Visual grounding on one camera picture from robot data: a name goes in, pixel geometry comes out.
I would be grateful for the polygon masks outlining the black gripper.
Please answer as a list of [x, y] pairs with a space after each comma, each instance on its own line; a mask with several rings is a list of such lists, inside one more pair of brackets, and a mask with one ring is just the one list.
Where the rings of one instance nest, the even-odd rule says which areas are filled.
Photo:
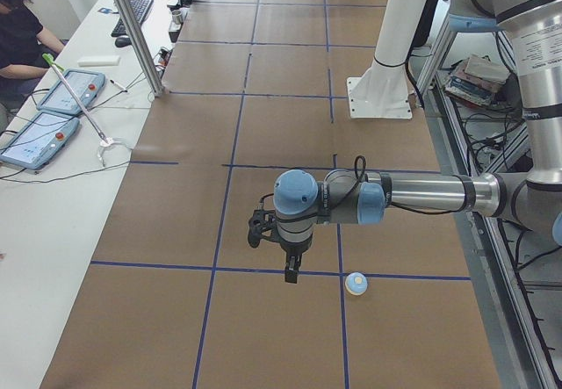
[[283, 236], [279, 237], [281, 249], [285, 252], [285, 282], [289, 284], [297, 284], [299, 277], [299, 268], [301, 265], [301, 257], [307, 252], [313, 241], [313, 235], [310, 234], [300, 241], [290, 241]]

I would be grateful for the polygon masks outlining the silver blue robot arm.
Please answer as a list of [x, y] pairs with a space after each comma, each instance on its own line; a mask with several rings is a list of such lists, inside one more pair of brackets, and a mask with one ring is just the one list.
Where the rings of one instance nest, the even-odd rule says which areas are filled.
[[561, 0], [451, 0], [455, 32], [503, 30], [511, 43], [533, 165], [480, 176], [337, 169], [317, 181], [281, 174], [268, 224], [285, 252], [285, 281], [298, 279], [317, 224], [370, 225], [387, 207], [418, 213], [476, 212], [561, 239]]

